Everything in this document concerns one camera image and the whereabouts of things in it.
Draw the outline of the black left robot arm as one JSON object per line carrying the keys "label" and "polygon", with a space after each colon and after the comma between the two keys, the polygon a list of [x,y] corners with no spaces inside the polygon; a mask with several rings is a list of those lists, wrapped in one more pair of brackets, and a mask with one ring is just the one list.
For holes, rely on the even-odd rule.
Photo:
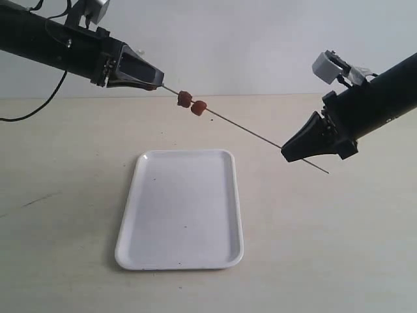
{"label": "black left robot arm", "polygon": [[77,1],[65,10],[65,22],[45,18],[12,1],[1,2],[1,50],[65,70],[100,87],[133,87],[153,91],[164,73],[145,61],[127,43],[98,27],[109,1]]}

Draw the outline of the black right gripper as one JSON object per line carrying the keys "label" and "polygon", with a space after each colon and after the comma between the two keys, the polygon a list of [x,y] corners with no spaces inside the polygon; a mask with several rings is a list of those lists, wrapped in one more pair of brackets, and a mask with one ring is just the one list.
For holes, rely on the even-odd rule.
{"label": "black right gripper", "polygon": [[[336,115],[337,94],[331,91],[323,98],[322,118],[314,111],[306,124],[281,148],[288,162],[318,155],[338,155],[345,160],[358,152],[358,142],[348,132]],[[329,130],[331,129],[331,147]]]}

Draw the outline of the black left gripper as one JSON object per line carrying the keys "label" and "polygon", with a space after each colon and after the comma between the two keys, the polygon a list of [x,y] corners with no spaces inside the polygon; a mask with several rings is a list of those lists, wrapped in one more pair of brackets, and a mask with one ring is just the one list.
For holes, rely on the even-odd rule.
{"label": "black left gripper", "polygon": [[99,87],[131,87],[146,90],[147,85],[164,84],[164,73],[139,56],[123,41],[110,37],[102,27],[95,31],[98,57],[91,83]]}

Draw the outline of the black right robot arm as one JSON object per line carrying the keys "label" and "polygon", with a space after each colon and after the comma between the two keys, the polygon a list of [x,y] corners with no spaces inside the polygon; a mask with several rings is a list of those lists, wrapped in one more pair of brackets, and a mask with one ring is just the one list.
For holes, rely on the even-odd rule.
{"label": "black right robot arm", "polygon": [[358,139],[416,108],[416,56],[412,55],[371,81],[323,97],[321,113],[281,148],[288,162],[317,155],[346,159],[358,152]]}

